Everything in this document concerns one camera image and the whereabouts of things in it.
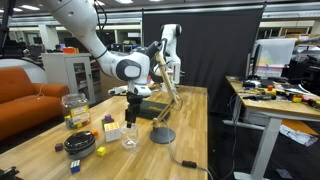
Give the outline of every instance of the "white robotic arm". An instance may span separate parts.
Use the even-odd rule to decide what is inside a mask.
[[[128,91],[150,96],[147,76],[150,58],[137,51],[128,56],[110,53],[96,34],[97,14],[89,0],[43,0],[52,16],[71,32],[99,61],[103,72],[128,82]]]
[[[170,81],[174,84],[180,83],[181,60],[176,53],[177,37],[181,34],[182,28],[178,24],[166,24],[161,27],[161,41],[164,45],[161,48],[160,56],[166,61],[166,71],[170,74]],[[155,74],[161,76],[158,66],[154,67]]]

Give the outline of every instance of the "ceiling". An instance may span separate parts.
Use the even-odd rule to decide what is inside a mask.
[[[4,3],[7,0],[0,1],[0,9],[4,8]],[[43,0],[16,0],[17,8],[22,5],[32,5],[40,8],[39,11],[32,11],[23,9],[22,12],[14,12],[14,17],[25,16],[43,16],[49,15],[41,5]],[[149,0],[132,0],[131,4],[120,4],[115,0],[100,0],[105,3],[103,8],[109,12],[129,12],[144,10],[158,10],[158,9],[172,9],[172,8],[195,8],[195,7],[227,7],[227,6],[244,6],[262,4],[265,0],[162,0],[160,2],[151,2]],[[319,6],[314,4],[308,5],[310,2],[319,2],[318,0],[268,0],[267,12],[283,12],[283,11],[310,11],[319,10]]]

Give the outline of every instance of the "black curtain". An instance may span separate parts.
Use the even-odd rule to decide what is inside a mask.
[[[182,85],[207,87],[209,111],[229,113],[234,93],[225,76],[245,76],[263,8],[223,12],[143,14],[144,45],[160,41],[160,27],[180,24],[177,54]]]

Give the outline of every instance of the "wooden table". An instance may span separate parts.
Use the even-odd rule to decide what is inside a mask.
[[[208,167],[207,153],[207,89],[180,86],[178,93],[183,99],[180,111],[171,110],[169,127],[176,133],[172,149],[178,161],[195,161],[199,166]],[[150,101],[168,103],[169,97],[163,92],[154,92]],[[64,123],[26,141],[0,155],[0,169],[16,166],[23,179],[207,179],[207,173],[199,169],[180,166],[171,160],[167,145],[153,143],[149,139],[151,120],[137,118],[140,150],[136,153],[124,150],[120,141],[106,143],[101,119],[106,114],[125,125],[124,112],[126,97],[117,96],[90,109],[92,123],[77,130],[68,130]],[[63,143],[78,131],[99,130],[96,149],[106,147],[103,157],[94,151],[81,160],[79,173],[71,174],[66,152],[55,152],[54,146]]]
[[[277,101],[252,101],[242,99],[243,95],[238,92],[242,88],[242,82],[233,77],[227,77],[228,82],[233,90],[237,93],[235,106],[233,110],[234,119],[239,118],[239,111],[243,105],[246,109],[262,113],[270,117],[262,134],[258,152],[251,170],[251,174],[235,172],[236,179],[263,179],[266,167],[268,165],[275,141],[277,139],[282,119],[318,121],[320,122],[320,111],[311,108],[303,103],[277,102]]]

